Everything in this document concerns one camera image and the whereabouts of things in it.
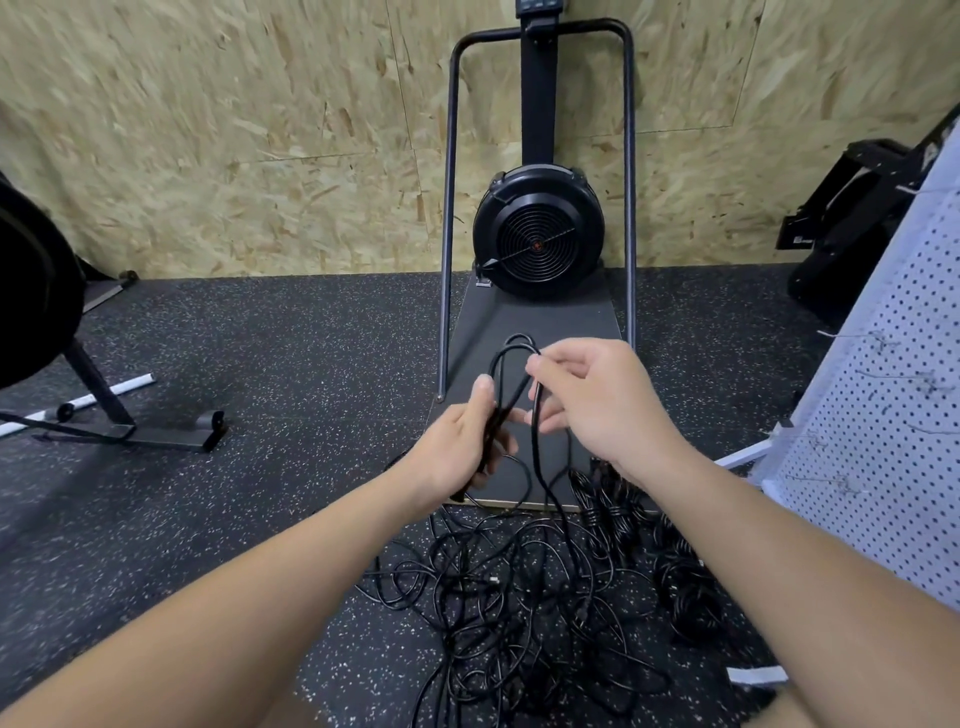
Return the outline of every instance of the right hand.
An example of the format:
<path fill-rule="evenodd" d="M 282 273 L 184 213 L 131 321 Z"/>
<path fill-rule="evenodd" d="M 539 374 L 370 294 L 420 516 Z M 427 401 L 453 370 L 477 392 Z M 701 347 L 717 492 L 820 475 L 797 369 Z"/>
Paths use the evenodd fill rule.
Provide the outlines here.
<path fill-rule="evenodd" d="M 540 432 L 565 427 L 584 447 L 607 460 L 633 482 L 644 465 L 689 449 L 670 418 L 646 370 L 626 342 L 564 339 L 527 360 L 527 374 L 547 390 L 540 409 Z M 533 412 L 527 412 L 529 425 Z"/>

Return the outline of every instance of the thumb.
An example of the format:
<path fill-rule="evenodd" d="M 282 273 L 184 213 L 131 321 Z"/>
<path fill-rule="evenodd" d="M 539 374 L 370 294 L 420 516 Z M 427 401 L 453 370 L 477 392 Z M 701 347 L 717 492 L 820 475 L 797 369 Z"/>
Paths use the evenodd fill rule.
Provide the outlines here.
<path fill-rule="evenodd" d="M 557 399 L 566 406 L 573 396 L 580 379 L 564 367 L 541 354 L 532 354 L 527 359 L 527 374 L 553 392 Z"/>
<path fill-rule="evenodd" d="M 470 400 L 467 402 L 467 411 L 464 412 L 464 428 L 470 436 L 483 437 L 487 420 L 493 414 L 496 402 L 493 401 L 493 379 L 490 375 L 480 375 L 473 382 Z"/>

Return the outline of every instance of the forearm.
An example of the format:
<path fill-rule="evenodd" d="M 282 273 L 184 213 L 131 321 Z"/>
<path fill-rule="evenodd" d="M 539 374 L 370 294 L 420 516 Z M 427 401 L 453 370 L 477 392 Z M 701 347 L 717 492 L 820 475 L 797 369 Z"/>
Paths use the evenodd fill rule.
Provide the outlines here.
<path fill-rule="evenodd" d="M 346 589 L 416 513 L 393 469 L 171 596 L 0 715 L 0 728 L 255 725 Z"/>
<path fill-rule="evenodd" d="M 825 725 L 947 725 L 960 619 L 689 447 L 628 472 L 681 529 Z"/>

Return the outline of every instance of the fan grille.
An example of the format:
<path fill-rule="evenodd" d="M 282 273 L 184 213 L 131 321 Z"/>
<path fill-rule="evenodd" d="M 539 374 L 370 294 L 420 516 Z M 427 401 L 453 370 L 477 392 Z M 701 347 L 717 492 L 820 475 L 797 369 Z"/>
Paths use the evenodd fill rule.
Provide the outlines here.
<path fill-rule="evenodd" d="M 563 210 L 532 204 L 515 210 L 500 226 L 497 256 L 516 279 L 541 283 L 565 273 L 577 257 L 576 226 Z"/>

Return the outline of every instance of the finger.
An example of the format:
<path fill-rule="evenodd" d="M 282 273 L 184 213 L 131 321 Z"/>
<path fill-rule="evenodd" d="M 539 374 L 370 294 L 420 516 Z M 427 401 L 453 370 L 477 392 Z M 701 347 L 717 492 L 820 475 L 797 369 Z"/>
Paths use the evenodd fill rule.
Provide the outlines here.
<path fill-rule="evenodd" d="M 561 412 L 560 414 L 554 415 L 553 417 L 548 417 L 546 420 L 540 421 L 540 434 L 549 435 L 551 432 L 567 429 L 567 427 L 568 427 L 568 422 L 566 419 L 566 413 Z"/>
<path fill-rule="evenodd" d="M 484 469 L 484 472 L 487 475 L 493 475 L 496 473 L 496 469 L 500 466 L 500 461 L 503 459 L 503 452 L 500 448 L 492 448 L 490 454 L 490 460 L 487 462 L 487 467 Z"/>
<path fill-rule="evenodd" d="M 564 369 L 570 372 L 574 376 L 578 376 L 580 379 L 583 379 L 587 376 L 590 371 L 590 367 L 587 364 L 583 364 L 578 361 L 561 361 L 558 362 Z M 527 398 L 530 401 L 533 401 L 534 395 L 537 392 L 537 382 L 534 382 L 530 385 L 530 390 L 527 392 Z"/>
<path fill-rule="evenodd" d="M 467 402 L 467 409 L 464 411 L 462 418 L 465 433 L 469 438 L 476 439 L 478 443 L 481 442 L 487 420 L 495 407 L 493 379 L 490 375 L 480 375 L 473 382 L 470 401 Z"/>
<path fill-rule="evenodd" d="M 584 382 L 553 359 L 536 354 L 527 359 L 526 371 L 561 401 L 575 397 L 578 386 Z"/>
<path fill-rule="evenodd" d="M 540 353 L 556 362 L 576 362 L 588 368 L 599 353 L 603 339 L 561 339 L 544 348 Z"/>
<path fill-rule="evenodd" d="M 514 407 L 510 410 L 510 413 L 507 415 L 508 423 L 522 423 L 526 422 L 524 418 L 526 417 L 526 410 L 520 409 L 519 407 Z"/>
<path fill-rule="evenodd" d="M 553 417 L 558 412 L 564 411 L 564 404 L 553 395 L 550 395 L 540 406 L 540 421 L 544 422 Z M 523 422 L 532 425 L 534 421 L 534 411 L 531 409 L 523 413 Z"/>
<path fill-rule="evenodd" d="M 511 435 L 507 430 L 501 429 L 496 433 L 496 442 L 499 443 L 500 447 L 503 448 L 504 452 L 507 452 L 511 455 L 516 455 L 516 451 L 519 449 L 519 445 L 516 443 L 516 439 Z"/>

